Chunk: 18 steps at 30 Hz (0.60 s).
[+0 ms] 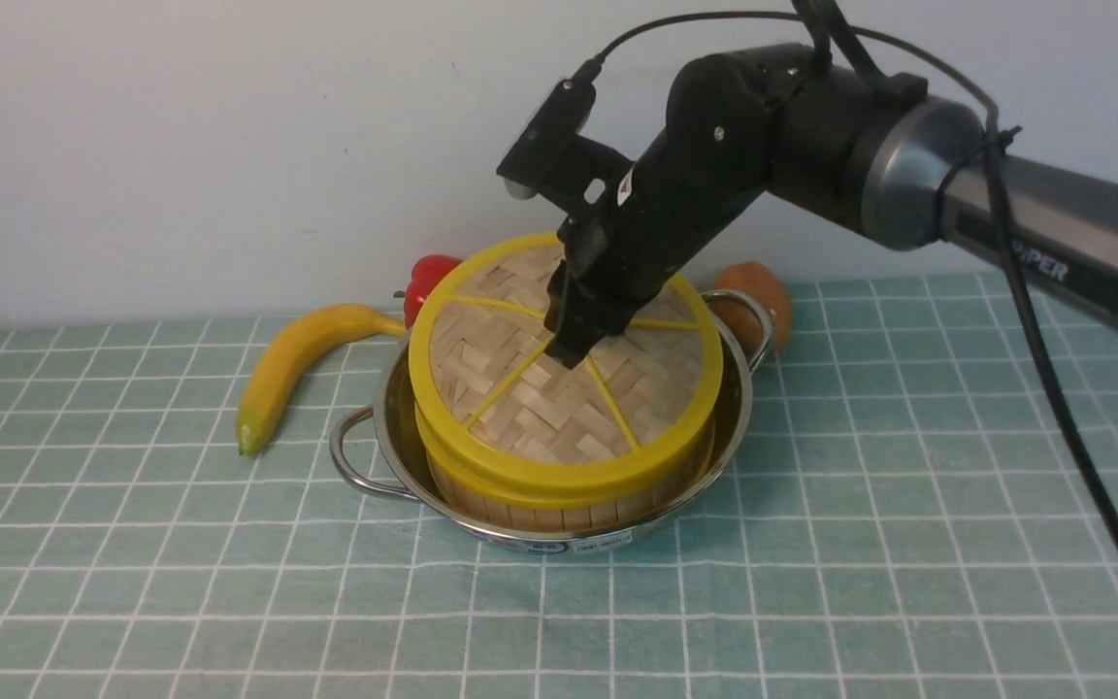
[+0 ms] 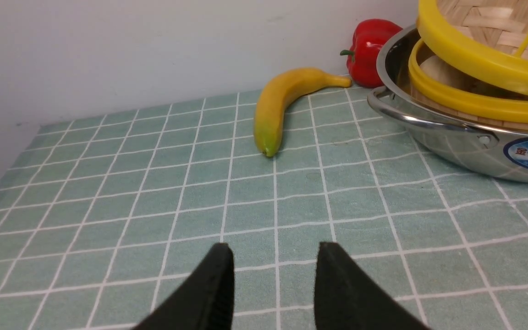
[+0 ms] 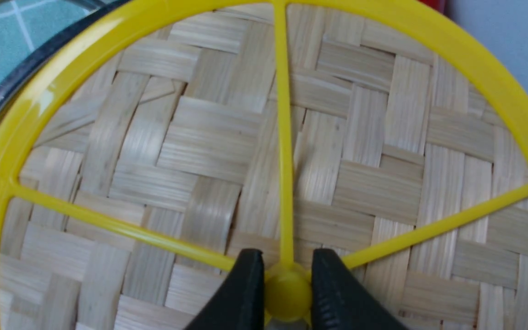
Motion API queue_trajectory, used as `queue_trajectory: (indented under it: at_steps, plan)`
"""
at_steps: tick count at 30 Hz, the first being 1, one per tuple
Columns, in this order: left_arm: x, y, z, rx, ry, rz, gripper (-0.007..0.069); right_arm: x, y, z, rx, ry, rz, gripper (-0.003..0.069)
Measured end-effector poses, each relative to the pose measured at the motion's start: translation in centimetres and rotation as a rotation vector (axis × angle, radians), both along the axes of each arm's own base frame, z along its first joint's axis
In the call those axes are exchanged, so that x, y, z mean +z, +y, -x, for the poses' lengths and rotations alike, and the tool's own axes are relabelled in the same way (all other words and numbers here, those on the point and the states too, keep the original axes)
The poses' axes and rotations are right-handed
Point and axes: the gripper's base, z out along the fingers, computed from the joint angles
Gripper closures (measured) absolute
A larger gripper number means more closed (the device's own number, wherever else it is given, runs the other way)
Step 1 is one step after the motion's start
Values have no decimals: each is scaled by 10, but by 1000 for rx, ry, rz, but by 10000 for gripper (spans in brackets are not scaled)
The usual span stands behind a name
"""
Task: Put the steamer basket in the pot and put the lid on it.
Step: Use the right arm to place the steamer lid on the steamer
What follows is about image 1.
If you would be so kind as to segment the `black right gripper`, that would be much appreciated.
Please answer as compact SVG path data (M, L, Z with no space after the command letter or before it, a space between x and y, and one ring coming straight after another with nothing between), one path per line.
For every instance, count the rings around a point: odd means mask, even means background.
M547 357L574 370L604 338L620 336L762 195L779 106L758 59L724 51L686 63L657 136L590 216L562 226L563 262L546 285Z

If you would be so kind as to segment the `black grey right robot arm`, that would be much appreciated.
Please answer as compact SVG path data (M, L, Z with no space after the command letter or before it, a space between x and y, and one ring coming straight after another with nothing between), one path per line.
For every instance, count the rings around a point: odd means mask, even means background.
M664 127L563 227L546 353L572 368L770 195L887 251L944 242L1118 332L1118 185L1005 154L1007 134L899 74L799 44L705 54Z

